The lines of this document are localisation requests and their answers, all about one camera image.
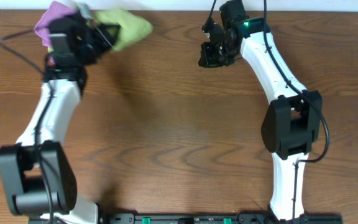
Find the purple cloth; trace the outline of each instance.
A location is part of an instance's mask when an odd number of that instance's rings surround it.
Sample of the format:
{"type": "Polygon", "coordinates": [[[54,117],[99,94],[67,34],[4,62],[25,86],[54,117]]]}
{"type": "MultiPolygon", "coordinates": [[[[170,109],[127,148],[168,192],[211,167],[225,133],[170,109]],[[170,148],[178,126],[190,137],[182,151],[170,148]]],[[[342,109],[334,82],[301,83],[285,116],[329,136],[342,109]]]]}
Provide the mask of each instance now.
{"type": "Polygon", "coordinates": [[[52,46],[52,43],[49,40],[49,30],[42,27],[47,27],[49,23],[55,19],[62,18],[74,13],[75,11],[72,8],[65,6],[60,2],[53,1],[50,4],[49,9],[43,14],[41,20],[39,20],[34,28],[35,33],[42,38],[42,45],[46,47],[52,46]]]}

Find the wire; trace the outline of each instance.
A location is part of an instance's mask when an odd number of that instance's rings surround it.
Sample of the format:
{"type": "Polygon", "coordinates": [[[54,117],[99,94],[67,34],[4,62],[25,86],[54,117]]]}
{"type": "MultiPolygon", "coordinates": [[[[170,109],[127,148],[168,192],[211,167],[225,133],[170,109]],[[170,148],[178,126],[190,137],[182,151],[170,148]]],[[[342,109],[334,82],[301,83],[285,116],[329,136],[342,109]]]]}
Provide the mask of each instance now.
{"type": "Polygon", "coordinates": [[[11,34],[11,35],[7,35],[5,37],[2,37],[0,39],[0,46],[3,47],[5,50],[7,50],[8,52],[14,54],[16,57],[19,57],[20,59],[22,59],[23,61],[27,62],[31,67],[33,67],[34,69],[36,69],[37,72],[41,73],[41,75],[44,74],[44,72],[41,70],[40,67],[38,67],[34,62],[30,61],[27,57],[25,57],[24,55],[20,54],[19,52],[15,51],[14,49],[12,49],[11,47],[8,47],[5,44],[5,40],[9,40],[9,39],[13,39],[15,37],[18,37],[20,35],[24,35],[24,34],[28,34],[30,32],[33,32],[33,29],[29,29],[29,30],[24,30],[21,32],[17,32],[15,34],[11,34]]]}
{"type": "Polygon", "coordinates": [[[321,155],[319,157],[317,157],[316,159],[300,159],[297,160],[294,164],[295,166],[295,183],[294,183],[294,194],[293,194],[293,208],[292,208],[292,220],[295,219],[295,202],[296,202],[296,188],[297,188],[297,182],[298,182],[298,169],[299,169],[299,163],[300,162],[310,162],[310,163],[315,163],[315,162],[319,162],[321,159],[323,159],[325,157],[325,155],[328,152],[328,147],[329,147],[329,142],[330,142],[330,138],[329,138],[329,129],[328,129],[328,125],[326,120],[324,119],[323,114],[321,113],[321,111],[317,108],[317,106],[305,95],[303,94],[300,90],[298,90],[297,88],[295,88],[295,86],[292,85],[291,81],[287,78],[287,76],[284,74],[283,70],[280,68],[279,64],[277,63],[271,47],[269,47],[269,44],[267,42],[267,37],[266,37],[266,31],[267,31],[267,3],[266,0],[264,0],[264,41],[265,41],[265,45],[266,45],[266,51],[268,52],[268,54],[270,55],[270,57],[272,58],[273,63],[275,64],[275,66],[277,67],[277,70],[280,72],[281,76],[283,77],[283,79],[285,80],[285,83],[298,95],[300,95],[302,97],[302,100],[304,100],[310,107],[312,107],[312,109],[316,112],[316,114],[318,115],[321,123],[323,124],[323,128],[324,128],[324,133],[325,133],[325,138],[326,138],[326,143],[324,146],[324,150],[321,153],[321,155]]]}
{"type": "Polygon", "coordinates": [[[216,0],[214,0],[214,2],[212,4],[211,12],[209,13],[208,19],[206,20],[205,25],[204,25],[204,30],[208,27],[209,21],[211,20],[212,13],[214,12],[214,8],[215,8],[215,3],[216,3],[216,0]]]}
{"type": "MultiPolygon", "coordinates": [[[[13,39],[15,37],[18,37],[18,36],[21,36],[21,35],[24,35],[24,34],[28,34],[28,33],[33,32],[33,31],[34,31],[33,29],[30,29],[30,30],[24,30],[24,31],[15,33],[15,34],[7,35],[7,36],[5,36],[5,37],[0,39],[0,46],[3,47],[8,52],[14,54],[16,57],[19,57],[23,61],[27,62],[31,67],[35,68],[36,71],[41,73],[41,75],[45,76],[45,72],[43,72],[41,70],[41,68],[38,67],[34,62],[30,61],[26,56],[20,54],[19,52],[15,51],[14,49],[8,47],[6,45],[6,43],[5,43],[5,40],[13,39]]],[[[45,68],[47,67],[47,64],[48,64],[48,61],[49,61],[49,56],[50,56],[49,54],[47,54],[45,56],[45,68]]],[[[48,110],[48,107],[52,102],[52,98],[53,98],[53,94],[54,94],[54,89],[52,88],[52,86],[51,86],[51,84],[49,82],[48,82],[48,86],[49,86],[49,99],[48,99],[47,104],[45,105],[45,107],[43,108],[43,110],[42,110],[42,112],[40,114],[40,117],[39,117],[39,119],[37,121],[37,124],[35,125],[34,151],[36,153],[37,160],[38,160],[38,162],[40,164],[41,176],[42,176],[42,180],[44,182],[45,191],[47,193],[47,198],[48,198],[48,205],[49,205],[49,222],[48,223],[52,224],[53,220],[54,220],[54,217],[53,217],[54,209],[53,209],[52,193],[51,193],[51,190],[50,190],[50,186],[49,186],[47,176],[45,175],[43,158],[41,156],[40,148],[38,147],[38,135],[40,134],[39,129],[40,129],[42,120],[43,120],[43,118],[44,118],[44,116],[45,116],[45,114],[46,114],[46,112],[48,110]]]]}

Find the wooden table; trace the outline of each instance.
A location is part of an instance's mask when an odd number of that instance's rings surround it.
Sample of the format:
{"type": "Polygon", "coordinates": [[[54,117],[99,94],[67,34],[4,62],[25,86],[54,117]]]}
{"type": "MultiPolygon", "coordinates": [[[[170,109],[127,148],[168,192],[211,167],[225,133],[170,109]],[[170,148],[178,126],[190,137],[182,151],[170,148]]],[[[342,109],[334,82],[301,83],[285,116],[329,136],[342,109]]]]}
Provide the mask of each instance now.
{"type": "MultiPolygon", "coordinates": [[[[31,28],[42,13],[0,11],[0,37],[31,28]]],[[[265,210],[273,189],[272,158],[260,136],[268,103],[250,66],[198,66],[208,12],[134,14],[149,20],[153,33],[88,68],[67,131],[65,152],[80,194],[109,212],[265,210]]],[[[326,158],[306,168],[305,209],[358,223],[358,13],[268,16],[292,72],[322,94],[331,130],[326,158]]],[[[9,44],[41,65],[46,49],[39,37],[9,44]]],[[[0,146],[15,143],[39,95],[40,75],[0,48],[0,146]]],[[[320,136],[310,157],[323,148],[322,129],[320,136]]],[[[25,222],[8,212],[0,181],[0,223],[25,222]]]]}

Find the green connector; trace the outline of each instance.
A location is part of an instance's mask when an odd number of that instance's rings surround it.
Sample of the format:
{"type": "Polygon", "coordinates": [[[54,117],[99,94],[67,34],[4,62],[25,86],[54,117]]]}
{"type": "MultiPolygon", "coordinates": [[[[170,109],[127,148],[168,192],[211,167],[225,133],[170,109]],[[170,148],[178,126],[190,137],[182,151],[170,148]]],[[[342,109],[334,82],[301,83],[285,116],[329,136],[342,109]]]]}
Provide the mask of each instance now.
{"type": "Polygon", "coordinates": [[[223,224],[231,224],[231,218],[224,218],[223,224]]]}
{"type": "Polygon", "coordinates": [[[152,222],[151,218],[143,218],[142,219],[142,224],[151,224],[151,222],[152,222]]]}

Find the green towel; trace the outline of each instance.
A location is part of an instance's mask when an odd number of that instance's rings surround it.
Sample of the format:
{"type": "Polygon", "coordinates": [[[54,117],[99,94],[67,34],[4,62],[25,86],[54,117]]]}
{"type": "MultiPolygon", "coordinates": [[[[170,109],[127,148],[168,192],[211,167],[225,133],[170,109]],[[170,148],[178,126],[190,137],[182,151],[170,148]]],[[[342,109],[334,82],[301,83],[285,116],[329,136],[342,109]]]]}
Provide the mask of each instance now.
{"type": "Polygon", "coordinates": [[[123,9],[98,11],[95,14],[95,18],[98,22],[104,24],[119,24],[121,26],[117,42],[112,47],[112,52],[118,52],[142,40],[153,31],[153,26],[147,20],[123,9]]]}

